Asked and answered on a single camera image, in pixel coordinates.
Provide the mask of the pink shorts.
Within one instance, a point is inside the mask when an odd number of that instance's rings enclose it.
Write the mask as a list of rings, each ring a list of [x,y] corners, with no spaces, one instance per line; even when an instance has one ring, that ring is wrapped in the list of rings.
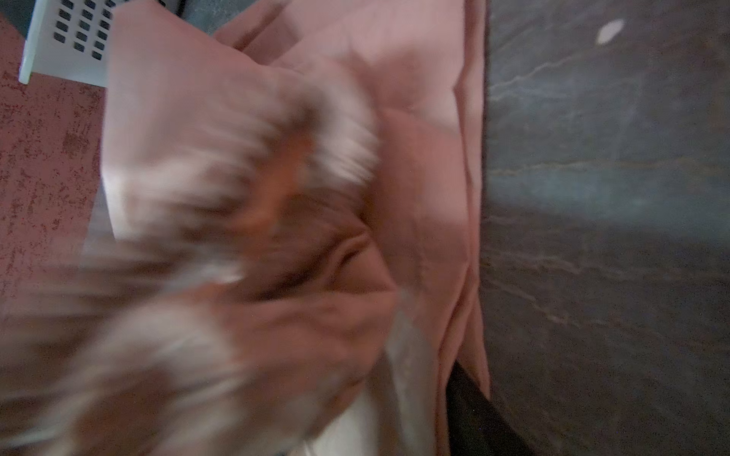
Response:
[[[112,11],[112,233],[1,331],[5,455],[447,455],[486,389],[484,1]]]

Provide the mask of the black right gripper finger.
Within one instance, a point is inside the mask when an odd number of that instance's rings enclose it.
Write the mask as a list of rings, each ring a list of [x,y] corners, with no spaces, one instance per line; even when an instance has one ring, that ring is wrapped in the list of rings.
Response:
[[[446,387],[449,444],[454,456],[533,456],[456,362]]]

